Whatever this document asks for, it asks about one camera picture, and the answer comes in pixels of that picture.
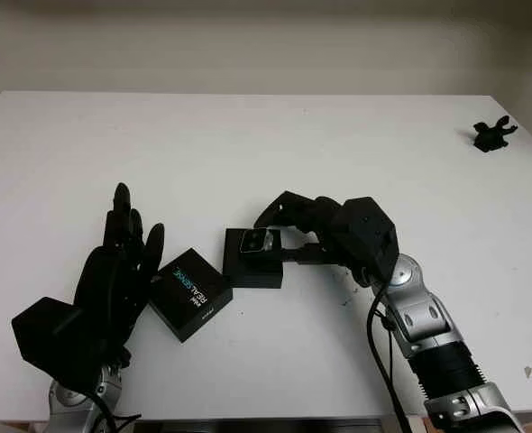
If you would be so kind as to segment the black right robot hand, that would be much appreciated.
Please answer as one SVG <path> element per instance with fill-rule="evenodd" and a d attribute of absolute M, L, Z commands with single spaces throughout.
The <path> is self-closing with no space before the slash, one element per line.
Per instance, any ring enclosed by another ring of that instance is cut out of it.
<path fill-rule="evenodd" d="M 340 205 L 331 198 L 316 199 L 284 191 L 258 216 L 253 227 L 296 227 L 303 234 L 314 233 L 317 244 L 307 243 L 298 249 L 279 248 L 267 256 L 274 261 L 299 264 L 342 264 L 340 248 L 331 234 L 331 221 Z"/>

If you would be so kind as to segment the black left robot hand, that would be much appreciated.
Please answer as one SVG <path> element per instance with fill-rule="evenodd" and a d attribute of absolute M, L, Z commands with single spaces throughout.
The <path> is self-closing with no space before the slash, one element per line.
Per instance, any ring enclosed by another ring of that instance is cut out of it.
<path fill-rule="evenodd" d="M 94 321 L 98 340 L 105 346 L 106 364 L 125 368 L 130 363 L 125 345 L 149 301 L 164 237 L 162 223 L 143 234 L 141 214 L 132 207 L 130 190 L 118 183 L 113 207 L 106 214 L 103 242 L 88 256 L 74 297 L 74 305 Z"/>

